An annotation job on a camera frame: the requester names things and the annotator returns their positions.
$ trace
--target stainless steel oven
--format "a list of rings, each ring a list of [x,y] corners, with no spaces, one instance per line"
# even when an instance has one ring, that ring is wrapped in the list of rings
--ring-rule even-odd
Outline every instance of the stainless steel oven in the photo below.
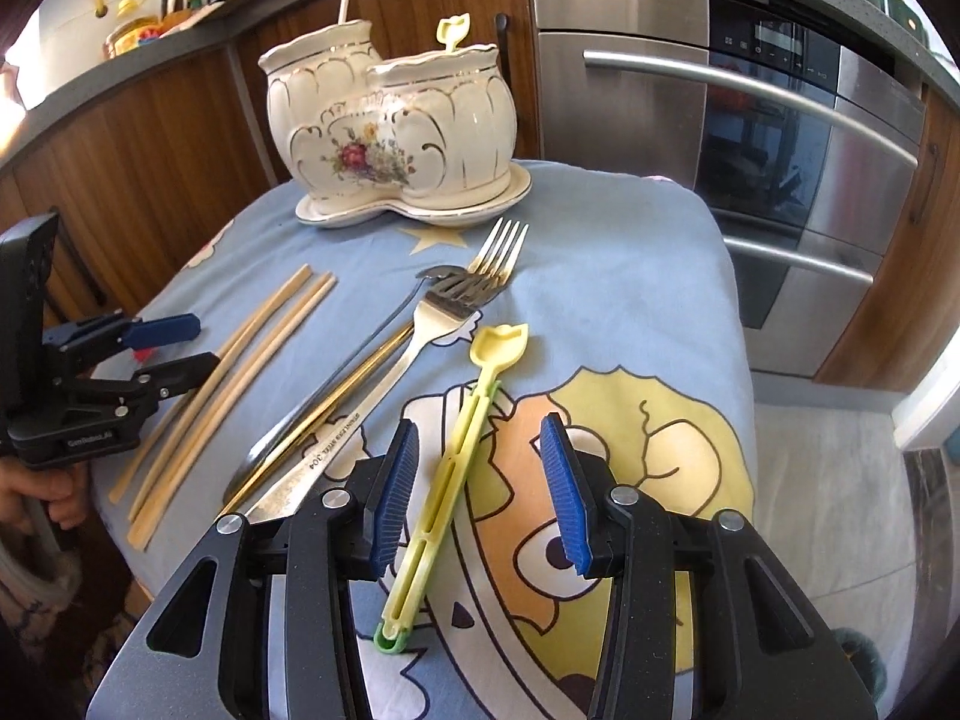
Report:
[[[534,2],[544,157],[697,191],[731,250],[752,367],[816,373],[889,245],[920,100],[739,1]]]

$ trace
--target silver screw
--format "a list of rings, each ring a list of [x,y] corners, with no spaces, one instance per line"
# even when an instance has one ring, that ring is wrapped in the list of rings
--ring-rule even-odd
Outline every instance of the silver screw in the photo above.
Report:
[[[735,512],[733,509],[724,509],[723,512],[720,512],[720,517],[717,520],[720,527],[725,531],[736,533],[743,530],[743,517],[741,517],[740,512]]]
[[[241,525],[243,525],[243,518],[239,514],[226,514],[217,520],[217,533],[229,536],[239,531]]]
[[[342,509],[350,502],[350,493],[342,488],[327,490],[323,494],[323,505],[328,509]]]
[[[632,506],[640,500],[640,493],[637,492],[637,488],[618,485],[610,491],[610,499],[618,506]]]

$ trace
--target oven control panel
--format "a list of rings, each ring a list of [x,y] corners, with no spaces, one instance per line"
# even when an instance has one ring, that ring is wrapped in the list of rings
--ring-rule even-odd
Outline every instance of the oven control panel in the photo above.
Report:
[[[710,48],[837,91],[840,44],[733,0],[710,0]]]

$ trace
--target wooden cabinet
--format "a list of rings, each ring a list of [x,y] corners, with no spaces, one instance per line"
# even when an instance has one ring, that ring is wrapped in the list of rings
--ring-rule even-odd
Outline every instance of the wooden cabinet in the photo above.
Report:
[[[267,81],[256,60],[266,50],[296,36],[331,25],[340,0],[313,0],[261,23],[237,44],[244,76],[274,169],[284,180],[290,173],[280,161],[267,124]],[[471,43],[497,43],[494,19],[505,13],[512,94],[517,105],[517,157],[539,156],[536,130],[536,71],[530,0],[350,0],[349,17],[373,23],[371,40],[384,59],[414,55],[439,47],[437,23],[458,13],[470,14]]]
[[[960,325],[960,115],[925,94],[920,167],[874,285],[817,373],[910,391]]]
[[[80,109],[0,173],[0,228],[61,210],[106,308],[139,311],[269,189],[226,50],[184,58]],[[61,242],[48,292],[104,311]]]

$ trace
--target chopstick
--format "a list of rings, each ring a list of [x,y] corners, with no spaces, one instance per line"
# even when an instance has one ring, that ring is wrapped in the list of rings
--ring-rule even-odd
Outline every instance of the chopstick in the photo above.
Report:
[[[136,498],[133,499],[133,504],[127,514],[129,522],[133,522],[140,513],[140,510],[147,500],[147,496],[157,483],[157,479],[160,478],[160,474],[165,471],[166,464],[170,461],[174,452],[176,452],[176,447],[178,447],[179,443],[184,439],[184,435],[186,435],[186,432],[190,429],[194,419],[197,418],[200,410],[206,405],[206,401],[208,401],[210,396],[213,395],[213,392],[216,391],[217,386],[224,380],[224,376],[227,375],[227,372],[233,366],[234,362],[243,354],[253,340],[253,337],[256,336],[270,317],[304,285],[312,274],[313,271],[311,271],[309,266],[302,266],[279,290],[273,293],[270,298],[267,298],[260,307],[251,314],[251,317],[247,320],[243,330],[240,332],[236,343],[234,343],[230,351],[221,358],[220,364],[215,368],[213,374],[210,374],[205,384],[203,384],[197,394],[194,395],[190,401],[190,405],[186,407],[184,416],[176,423],[176,427],[171,433],[171,436],[167,439],[165,445],[163,445],[154,464],[150,466],[147,477],[143,480],[139,493],[137,493]]]
[[[346,379],[337,385],[336,388],[333,389],[333,392],[330,392],[330,395],[326,396],[310,413],[299,420],[296,426],[293,427],[271,453],[263,459],[262,463],[251,469],[251,475],[240,485],[240,488],[234,493],[233,498],[230,498],[229,503],[221,509],[221,517],[223,514],[236,512],[240,504],[250,495],[256,485],[277,466],[290,448],[302,440],[311,430],[315,430],[326,420],[330,419],[330,415],[339,407],[342,400],[349,396],[349,394],[352,394],[378,367],[383,365],[383,362],[386,362],[387,358],[397,351],[407,338],[410,338],[413,330],[414,326],[411,322],[405,324],[400,330],[397,330],[397,332],[390,336],[390,338],[387,338],[387,341],[384,341],[376,351],[373,351],[370,357],[367,357]]]
[[[203,453],[206,445],[213,438],[224,419],[227,418],[233,406],[236,405],[237,400],[240,399],[240,396],[256,379],[265,365],[270,362],[272,356],[286,343],[287,338],[290,338],[304,322],[304,319],[313,313],[313,310],[333,289],[334,284],[336,284],[336,278],[332,274],[320,276],[301,299],[277,322],[277,326],[272,329],[267,338],[264,338],[260,345],[251,352],[250,357],[229,381],[218,400],[211,405],[208,412],[193,429],[186,449],[174,459],[168,469],[165,469],[155,494],[152,495],[150,501],[134,519],[133,526],[127,536],[128,542],[133,547],[142,550],[150,543],[150,539],[157,531],[157,526],[160,525],[160,520],[167,511],[179,486],[184,483],[187,474],[193,469],[198,457]]]
[[[247,323],[244,322],[236,330],[234,330],[232,336],[230,336],[227,341],[217,350],[217,357],[221,360],[224,359],[224,356],[227,355],[232,348],[234,343],[240,338],[240,334],[243,332],[244,328],[247,326]],[[141,443],[140,448],[136,451],[136,455],[131,457],[130,461],[127,464],[126,469],[123,470],[123,473],[120,474],[120,477],[117,479],[116,484],[113,485],[112,490],[110,490],[109,501],[116,505],[120,503],[120,499],[127,494],[127,488],[130,486],[130,483],[133,481],[133,477],[136,476],[136,472],[142,466],[143,461],[147,459],[147,456],[151,453],[154,446],[157,445],[157,442],[167,432],[167,428],[173,423],[176,416],[184,409],[187,403],[189,403],[194,396],[195,392],[188,392],[184,394],[174,405],[167,409],[167,413],[163,415],[163,418],[157,423],[157,427],[150,433],[150,436],[147,436],[147,439]]]

